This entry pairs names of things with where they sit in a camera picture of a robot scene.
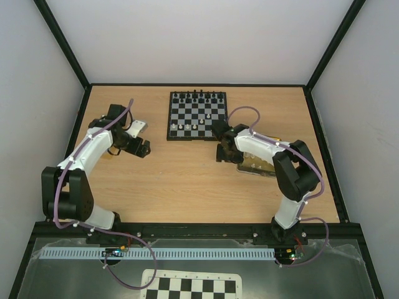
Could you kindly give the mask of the checkered calibration board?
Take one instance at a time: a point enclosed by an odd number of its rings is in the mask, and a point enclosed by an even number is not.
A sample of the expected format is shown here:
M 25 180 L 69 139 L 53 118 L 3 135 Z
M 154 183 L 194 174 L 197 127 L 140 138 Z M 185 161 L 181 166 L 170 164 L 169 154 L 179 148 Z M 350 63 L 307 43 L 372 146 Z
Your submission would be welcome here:
M 243 297 L 243 281 L 232 273 L 186 272 L 176 270 L 146 269 L 142 275 L 140 298 L 157 299 L 240 299 Z

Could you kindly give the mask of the black mounting rail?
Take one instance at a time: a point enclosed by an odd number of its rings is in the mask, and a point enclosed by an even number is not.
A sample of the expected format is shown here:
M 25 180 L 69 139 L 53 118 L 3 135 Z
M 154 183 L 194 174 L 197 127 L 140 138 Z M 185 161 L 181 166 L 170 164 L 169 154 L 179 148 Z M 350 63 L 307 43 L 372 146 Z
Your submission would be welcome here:
M 303 227 L 285 235 L 280 242 L 272 233 L 271 224 L 162 224 L 162 223 L 129 223 L 121 222 L 114 231 L 129 233 L 145 241 L 158 239 L 188 240 L 237 240 L 250 241 L 256 245 L 280 246 L 308 244 Z

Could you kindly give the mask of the gold metal tray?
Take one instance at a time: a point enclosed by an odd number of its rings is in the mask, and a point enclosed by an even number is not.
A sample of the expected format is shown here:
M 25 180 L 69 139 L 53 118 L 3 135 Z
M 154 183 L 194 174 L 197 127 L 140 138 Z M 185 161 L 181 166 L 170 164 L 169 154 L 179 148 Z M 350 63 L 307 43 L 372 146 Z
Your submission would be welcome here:
M 239 172 L 268 178 L 276 177 L 272 159 L 276 153 L 283 150 L 281 147 L 253 136 L 237 137 L 236 143 L 238 150 L 243 153 L 243 161 L 237 165 Z

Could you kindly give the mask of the black grey chess board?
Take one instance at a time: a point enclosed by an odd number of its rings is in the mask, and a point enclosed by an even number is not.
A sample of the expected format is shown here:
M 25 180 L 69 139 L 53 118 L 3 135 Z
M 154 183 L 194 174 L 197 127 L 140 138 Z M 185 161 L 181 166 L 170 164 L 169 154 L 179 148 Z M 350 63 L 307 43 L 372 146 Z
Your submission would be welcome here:
M 216 138 L 211 131 L 215 120 L 225 120 L 228 116 L 226 92 L 206 92 L 193 90 L 187 92 L 171 92 L 166 139 L 168 141 L 214 141 Z

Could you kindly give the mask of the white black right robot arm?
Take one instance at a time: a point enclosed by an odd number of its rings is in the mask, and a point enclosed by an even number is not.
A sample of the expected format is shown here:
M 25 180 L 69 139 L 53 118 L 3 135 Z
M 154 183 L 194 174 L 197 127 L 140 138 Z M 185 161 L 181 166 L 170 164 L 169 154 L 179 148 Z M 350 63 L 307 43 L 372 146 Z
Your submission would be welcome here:
M 243 124 L 232 127 L 224 120 L 215 120 L 211 131 L 219 142 L 218 162 L 241 164 L 248 153 L 273 166 L 282 200 L 271 221 L 271 234 L 277 243 L 287 243 L 294 236 L 306 202 L 316 197 L 312 192 L 318 185 L 321 191 L 325 187 L 307 145 L 301 140 L 288 143 L 266 137 Z

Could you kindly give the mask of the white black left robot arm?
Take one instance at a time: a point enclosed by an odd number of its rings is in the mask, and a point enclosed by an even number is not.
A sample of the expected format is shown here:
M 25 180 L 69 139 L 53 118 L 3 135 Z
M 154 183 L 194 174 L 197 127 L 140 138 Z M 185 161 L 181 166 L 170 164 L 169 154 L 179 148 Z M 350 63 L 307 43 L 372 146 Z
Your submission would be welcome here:
M 139 136 L 147 127 L 147 122 L 134 119 L 130 106 L 118 104 L 111 104 L 106 115 L 92 120 L 76 149 L 56 167 L 42 171 L 44 215 L 60 229 L 81 224 L 110 230 L 118 214 L 96 205 L 89 175 L 111 148 L 139 158 L 150 154 L 150 142 Z

